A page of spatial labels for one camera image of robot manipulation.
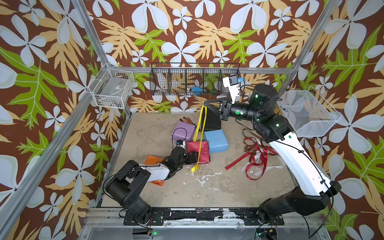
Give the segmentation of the dark red gift box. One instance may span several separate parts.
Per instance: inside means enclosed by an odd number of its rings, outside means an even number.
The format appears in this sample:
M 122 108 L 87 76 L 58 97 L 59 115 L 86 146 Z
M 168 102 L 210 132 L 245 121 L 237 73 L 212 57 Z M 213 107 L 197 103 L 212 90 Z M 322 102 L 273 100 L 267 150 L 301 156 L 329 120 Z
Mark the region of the dark red gift box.
M 187 142 L 187 152 L 191 153 L 192 151 L 199 153 L 199 164 L 210 163 L 209 143 L 207 141 L 202 141 L 202 146 L 200 146 L 200 142 Z

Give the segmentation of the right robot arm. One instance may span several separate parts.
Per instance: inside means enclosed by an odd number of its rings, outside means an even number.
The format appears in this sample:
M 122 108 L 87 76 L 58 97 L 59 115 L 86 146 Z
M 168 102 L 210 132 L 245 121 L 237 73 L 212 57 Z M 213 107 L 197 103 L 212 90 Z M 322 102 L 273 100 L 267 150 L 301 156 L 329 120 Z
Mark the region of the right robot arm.
M 333 207 L 341 185 L 323 173 L 301 146 L 289 120 L 274 112 L 282 99 L 271 86 L 258 84 L 247 104 L 224 98 L 204 102 L 221 120 L 232 117 L 250 121 L 254 131 L 282 157 L 298 186 L 286 194 L 265 200 L 258 207 L 262 224 L 270 223 L 279 216 L 296 212 L 308 216 Z

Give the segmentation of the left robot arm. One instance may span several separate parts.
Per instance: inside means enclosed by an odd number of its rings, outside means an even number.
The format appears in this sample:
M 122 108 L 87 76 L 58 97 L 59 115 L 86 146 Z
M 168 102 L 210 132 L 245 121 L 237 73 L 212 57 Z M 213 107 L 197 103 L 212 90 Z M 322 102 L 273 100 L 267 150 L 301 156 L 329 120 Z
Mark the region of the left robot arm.
M 152 210 L 140 197 L 145 185 L 153 181 L 169 180 L 183 166 L 196 164 L 198 156 L 198 152 L 189 154 L 186 149 L 175 147 L 170 156 L 155 165 L 142 165 L 130 160 L 116 174 L 105 180 L 103 191 L 130 212 L 138 222 L 145 224 L 149 221 Z

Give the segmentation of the light blue gift box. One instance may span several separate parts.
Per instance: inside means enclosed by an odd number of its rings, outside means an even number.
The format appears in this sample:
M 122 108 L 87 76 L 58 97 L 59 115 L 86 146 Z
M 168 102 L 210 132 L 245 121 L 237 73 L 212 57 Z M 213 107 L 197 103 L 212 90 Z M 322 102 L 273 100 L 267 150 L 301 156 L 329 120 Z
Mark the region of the light blue gift box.
M 225 152 L 229 148 L 229 143 L 223 130 L 204 132 L 203 139 L 209 144 L 210 154 Z

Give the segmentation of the brown ribbon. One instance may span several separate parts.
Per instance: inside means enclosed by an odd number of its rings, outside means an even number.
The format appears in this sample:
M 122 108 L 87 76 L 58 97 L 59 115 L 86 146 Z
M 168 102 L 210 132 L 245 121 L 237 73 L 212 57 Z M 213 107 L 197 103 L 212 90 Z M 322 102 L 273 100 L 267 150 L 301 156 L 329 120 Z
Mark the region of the brown ribbon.
M 242 130 L 242 134 L 244 136 L 243 143 L 245 145 L 244 156 L 252 155 L 255 157 L 257 154 L 260 154 L 261 156 L 269 155 L 268 151 L 262 144 L 261 139 L 256 134 L 246 128 Z

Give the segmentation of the orange gift box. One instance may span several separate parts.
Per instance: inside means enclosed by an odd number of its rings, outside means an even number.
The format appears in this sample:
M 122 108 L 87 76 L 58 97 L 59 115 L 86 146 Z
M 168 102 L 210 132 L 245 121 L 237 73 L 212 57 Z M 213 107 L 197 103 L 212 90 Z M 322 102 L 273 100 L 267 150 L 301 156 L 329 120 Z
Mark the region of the orange gift box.
M 158 158 L 158 157 L 155 157 L 155 156 L 151 156 L 151 155 L 148 155 L 146 161 L 145 161 L 145 165 L 156 165 L 160 162 L 162 162 L 163 159 L 162 158 Z M 152 183 L 154 185 L 158 185 L 158 186 L 163 186 L 164 185 L 164 180 L 156 180 L 156 181 L 152 181 Z

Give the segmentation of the purple gift box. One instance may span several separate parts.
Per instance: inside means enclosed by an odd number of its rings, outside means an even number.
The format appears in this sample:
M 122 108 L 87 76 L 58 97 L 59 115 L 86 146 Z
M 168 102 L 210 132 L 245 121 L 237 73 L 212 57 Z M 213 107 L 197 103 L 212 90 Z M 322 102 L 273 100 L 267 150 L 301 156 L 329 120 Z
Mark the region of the purple gift box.
M 196 126 L 179 121 L 171 134 L 173 141 L 186 141 L 191 142 L 194 139 Z

